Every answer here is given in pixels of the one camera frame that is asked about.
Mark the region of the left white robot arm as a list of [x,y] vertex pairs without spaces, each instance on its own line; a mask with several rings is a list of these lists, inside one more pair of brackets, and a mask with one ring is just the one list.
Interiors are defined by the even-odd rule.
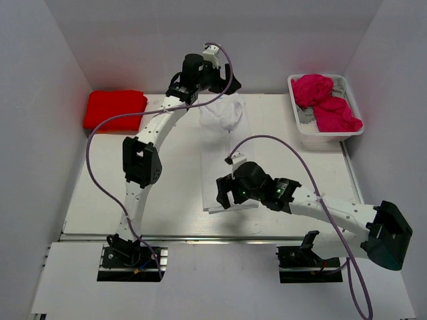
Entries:
[[160,107],[160,114],[135,137],[123,141],[123,171],[126,195],[116,236],[133,243],[141,236],[141,219],[151,186],[161,175],[159,149],[176,123],[187,113],[199,93],[208,90],[218,95],[231,95],[242,85],[234,77],[230,64],[225,64],[226,77],[221,78],[219,47],[208,46],[201,55],[187,54],[181,72],[169,84]]

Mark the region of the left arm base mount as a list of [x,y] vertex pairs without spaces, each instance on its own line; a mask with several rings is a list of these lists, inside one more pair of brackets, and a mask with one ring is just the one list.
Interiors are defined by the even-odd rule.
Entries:
[[109,235],[101,252],[97,281],[158,283],[166,266],[167,248],[150,249],[138,240],[126,241],[119,235]]

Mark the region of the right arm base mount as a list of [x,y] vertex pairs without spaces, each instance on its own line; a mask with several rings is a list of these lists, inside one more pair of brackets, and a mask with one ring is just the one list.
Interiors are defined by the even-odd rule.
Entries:
[[322,259],[312,248],[319,231],[309,231],[297,246],[279,246],[276,250],[281,284],[341,283],[342,270],[337,257]]

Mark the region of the white t shirt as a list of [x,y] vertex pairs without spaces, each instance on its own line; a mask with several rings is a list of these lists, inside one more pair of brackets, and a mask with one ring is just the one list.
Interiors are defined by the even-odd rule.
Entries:
[[201,107],[199,114],[203,210],[219,213],[225,209],[216,201],[216,180],[231,173],[225,158],[239,142],[252,135],[246,100],[238,93],[224,95]]

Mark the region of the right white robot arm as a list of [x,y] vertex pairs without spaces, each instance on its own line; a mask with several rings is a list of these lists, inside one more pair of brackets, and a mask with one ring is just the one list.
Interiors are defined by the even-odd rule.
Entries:
[[369,259],[391,271],[403,267],[412,228],[399,208],[389,201],[374,206],[319,197],[297,181],[272,178],[253,161],[220,177],[216,185],[216,200],[225,209],[255,200],[271,211],[338,226],[330,234],[308,231],[301,245],[280,248],[281,262],[290,267],[320,267],[325,260],[350,255]]

